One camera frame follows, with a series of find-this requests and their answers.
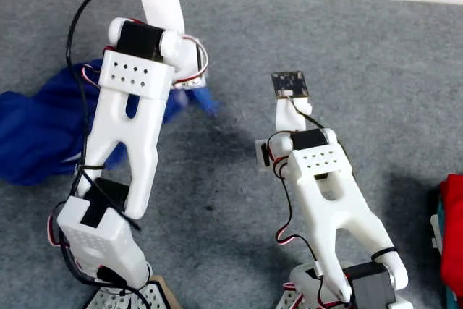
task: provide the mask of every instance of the black wire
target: black wire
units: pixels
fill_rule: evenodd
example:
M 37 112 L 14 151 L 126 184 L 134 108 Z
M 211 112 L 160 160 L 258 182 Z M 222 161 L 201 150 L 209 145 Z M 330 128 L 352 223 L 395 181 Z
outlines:
M 275 158 L 273 157 L 273 153 L 272 153 L 272 150 L 270 149 L 270 140 L 271 138 L 273 138 L 275 135 L 277 134 L 281 134 L 281 133 L 294 133 L 293 130 L 279 130 L 278 132 L 274 132 L 270 137 L 268 137 L 267 139 L 267 150 L 268 150 L 268 153 L 271 155 L 271 160 L 274 161 Z
M 98 288 L 101 287 L 106 287 L 109 289 L 124 289 L 126 291 L 131 291 L 137 295 L 138 298 L 140 298 L 143 302 L 143 305 L 146 307 L 146 309 L 151 309 L 150 303 L 145 299 L 145 297 L 140 293 L 138 289 L 135 289 L 133 287 L 130 287 L 128 285 L 116 285 L 116 284 L 109 284 L 109 283 L 101 283 L 101 282 L 95 282 L 91 279 L 88 279 L 86 276 L 84 276 L 75 266 L 75 262 L 72 260 L 72 256 L 70 254 L 69 248 L 66 247 L 65 245 L 65 238 L 64 238 L 64 233 L 61 229 L 59 229 L 59 244 L 61 248 L 61 253 L 63 254 L 64 262 L 66 263 L 67 268 L 71 272 L 71 274 L 79 280 L 84 285 L 89 285 L 89 286 L 95 286 Z
M 351 304 L 350 303 L 344 303 L 342 302 L 341 300 L 338 300 L 336 301 L 335 303 L 331 303 L 330 305 L 327 305 L 325 303 L 323 303 L 322 299 L 321 299 L 321 289 L 323 288 L 323 275 L 320 276 L 320 286 L 318 288 L 318 292 L 317 292 L 317 301 L 318 301 L 318 304 L 323 308 L 323 309 L 331 309 L 331 308 L 334 308 L 334 307 L 337 307 L 339 305 L 343 305 L 345 308 L 350 308 L 351 307 Z
M 77 21 L 80 18 L 80 15 L 83 13 L 86 6 L 92 0 L 84 0 L 81 3 L 79 9 L 77 9 L 74 17 L 72 18 L 71 25 L 69 26 L 69 30 L 67 32 L 67 41 L 66 41 L 66 63 L 67 69 L 71 72 L 72 77 L 74 78 L 77 86 L 79 87 L 80 91 L 80 98 L 82 100 L 82 110 L 83 110 L 83 129 L 82 129 L 82 152 L 80 156 L 80 164 L 85 164 L 85 157 L 87 156 L 87 138 L 88 138 L 88 130 L 89 130 L 89 121 L 88 121 L 88 105 L 87 105 L 87 96 L 85 95 L 84 85 L 82 83 L 82 79 L 77 75 L 74 70 L 74 65 L 72 63 L 72 42 L 74 40 L 74 33 L 75 28 L 77 27 Z M 75 190 L 77 189 L 77 184 L 82 179 L 82 171 L 78 171 L 75 177 L 74 182 L 72 183 L 71 187 L 71 195 L 75 194 Z
M 283 185 L 283 188 L 284 188 L 284 193 L 286 195 L 286 200 L 288 201 L 288 207 L 289 207 L 289 216 L 288 216 L 288 221 L 283 225 L 282 228 L 286 228 L 289 226 L 289 224 L 291 223 L 291 220 L 292 220 L 292 204 L 291 204 L 291 199 L 289 198 L 289 192 L 288 192 L 288 187 L 286 187 L 286 183 L 284 182 L 284 177 L 282 176 L 282 170 L 283 168 L 287 165 L 288 163 L 284 163 L 280 166 L 280 170 L 279 170 L 279 174 L 280 174 L 280 181 L 281 181 L 281 184 Z M 299 238 L 301 239 L 308 247 L 310 253 L 312 254 L 312 257 L 313 257 L 313 260 L 314 261 L 317 261 L 317 258 L 315 257 L 315 253 L 313 252 L 313 249 L 312 247 L 310 246 L 309 242 L 307 241 L 307 239 L 305 239 L 302 235 L 300 234 L 291 234 L 289 235 L 288 237 L 286 237 L 285 239 L 289 239 L 289 238 Z M 278 239 L 278 232 L 275 234 L 275 240 L 276 242 L 280 242 L 280 240 Z
M 310 117 L 309 115 L 307 115 L 307 114 L 303 113 L 302 111 L 300 111 L 300 110 L 297 108 L 296 104 L 294 103 L 294 100 L 293 100 L 292 97 L 288 96 L 288 99 L 289 99 L 289 101 L 291 102 L 291 104 L 293 105 L 294 110 L 296 110 L 296 112 L 297 112 L 299 115 L 303 116 L 307 121 L 309 121 L 310 123 L 314 124 L 314 125 L 317 126 L 318 128 L 322 128 L 322 129 L 325 128 L 325 126 L 323 126 L 323 125 L 322 125 L 320 122 L 318 122 L 316 119 L 313 119 L 313 118 Z

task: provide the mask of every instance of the blue fabric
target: blue fabric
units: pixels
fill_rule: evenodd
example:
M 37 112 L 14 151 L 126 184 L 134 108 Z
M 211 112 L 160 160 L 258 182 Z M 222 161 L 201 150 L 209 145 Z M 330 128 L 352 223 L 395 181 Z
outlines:
M 88 62 L 101 68 L 101 59 Z M 80 74 L 83 63 L 76 64 Z M 98 73 L 87 69 L 88 77 L 98 81 Z M 99 90 L 84 83 L 90 129 L 95 116 Z M 207 88 L 173 90 L 166 106 L 163 122 L 169 122 L 187 103 L 196 103 L 214 114 L 217 103 Z M 129 98 L 127 115 L 134 115 L 138 99 Z M 82 100 L 77 84 L 68 69 L 52 77 L 34 96 L 15 92 L 0 95 L 0 178 L 15 185 L 35 185 L 52 174 L 72 173 L 78 159 L 66 161 L 82 150 Z M 126 156 L 122 144 L 114 149 L 105 165 L 109 169 Z

